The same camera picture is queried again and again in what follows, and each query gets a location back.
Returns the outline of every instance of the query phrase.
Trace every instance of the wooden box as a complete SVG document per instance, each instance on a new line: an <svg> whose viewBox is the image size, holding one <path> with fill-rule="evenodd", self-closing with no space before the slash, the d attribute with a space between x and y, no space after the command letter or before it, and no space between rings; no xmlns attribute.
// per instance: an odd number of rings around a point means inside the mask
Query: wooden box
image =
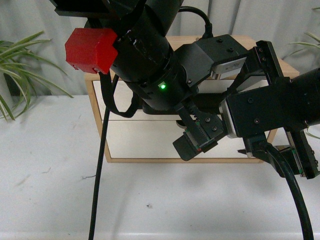
<svg viewBox="0 0 320 240"><path fill-rule="evenodd" d="M233 36L245 48L251 49L256 42L248 36ZM168 36L173 50L183 44L190 44L197 36ZM284 76L294 78L299 72L283 60L279 60ZM232 83L233 77L223 80L207 80L207 85L214 86L216 92L223 92ZM102 132L102 116L105 104L100 89L98 74L85 75L85 82L90 98L98 132ZM114 95L120 111L125 111L131 103L132 92L122 81L118 82ZM110 163L261 163L256 158L247 158L237 152L244 149L242 138L224 137L218 145L206 153L185 162L179 158L172 142L182 136L183 130L177 127L177 115L147 115L138 110L133 118L123 118L110 114L105 146L105 157ZM266 132L271 143L277 130Z"/></svg>

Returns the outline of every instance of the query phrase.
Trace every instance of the red plastic cap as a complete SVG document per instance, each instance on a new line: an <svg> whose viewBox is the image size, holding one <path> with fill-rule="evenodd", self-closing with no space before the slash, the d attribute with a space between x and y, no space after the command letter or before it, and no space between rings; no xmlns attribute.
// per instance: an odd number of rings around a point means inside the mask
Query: red plastic cap
<svg viewBox="0 0 320 240"><path fill-rule="evenodd" d="M76 70L107 74L118 55L116 38L110 28L76 28L65 43L66 61Z"/></svg>

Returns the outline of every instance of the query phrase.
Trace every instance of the gray curtain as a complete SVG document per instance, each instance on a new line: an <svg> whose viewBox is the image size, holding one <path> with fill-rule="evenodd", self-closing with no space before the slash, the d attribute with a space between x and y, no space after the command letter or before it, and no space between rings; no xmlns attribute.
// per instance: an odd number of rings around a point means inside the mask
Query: gray curtain
<svg viewBox="0 0 320 240"><path fill-rule="evenodd" d="M274 45L278 57L284 59L301 73L320 67L319 51L289 45L295 41L316 43L304 32L320 36L319 0L185 0L183 5L193 6L208 14L213 24L213 34L248 35L254 40L268 40ZM51 66L36 65L42 74L73 95L86 94L84 74L65 62L64 44L74 28L84 26L86 20L63 17L55 13L49 0L1 0L0 40L17 41L36 32L45 31L42 38L52 39L33 50L50 59L66 72L67 76ZM202 35L203 20L189 12L178 13L169 36ZM42 94L59 95L38 87Z"/></svg>

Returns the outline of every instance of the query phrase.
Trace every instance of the black cylinder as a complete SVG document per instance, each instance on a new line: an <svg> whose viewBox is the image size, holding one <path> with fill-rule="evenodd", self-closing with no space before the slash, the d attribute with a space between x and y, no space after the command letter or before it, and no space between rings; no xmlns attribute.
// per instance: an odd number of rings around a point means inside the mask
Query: black cylinder
<svg viewBox="0 0 320 240"><path fill-rule="evenodd" d="M158 111L172 109L191 95L186 84L186 72L170 49L165 63L142 82L126 82L151 108Z"/></svg>
<svg viewBox="0 0 320 240"><path fill-rule="evenodd" d="M297 114L301 121L312 126L320 124L320 68L309 71L291 80L294 89Z"/></svg>
<svg viewBox="0 0 320 240"><path fill-rule="evenodd" d="M169 31L183 0L147 0L145 5L154 12L162 35Z"/></svg>
<svg viewBox="0 0 320 240"><path fill-rule="evenodd" d="M118 51L111 69L126 82L141 82L163 66L169 43L144 9L131 29L119 36L113 46Z"/></svg>

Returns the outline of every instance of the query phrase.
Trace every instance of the white tabletop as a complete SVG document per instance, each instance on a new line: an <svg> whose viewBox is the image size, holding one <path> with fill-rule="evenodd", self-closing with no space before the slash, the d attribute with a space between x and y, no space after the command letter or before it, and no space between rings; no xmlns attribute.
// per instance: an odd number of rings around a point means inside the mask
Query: white tabletop
<svg viewBox="0 0 320 240"><path fill-rule="evenodd" d="M96 174L100 143L89 97L39 97L15 122L0 121L0 142L0 239L86 239L95 179L85 177ZM320 240L320 177L297 180ZM286 180L267 163L105 161L95 236L302 239Z"/></svg>

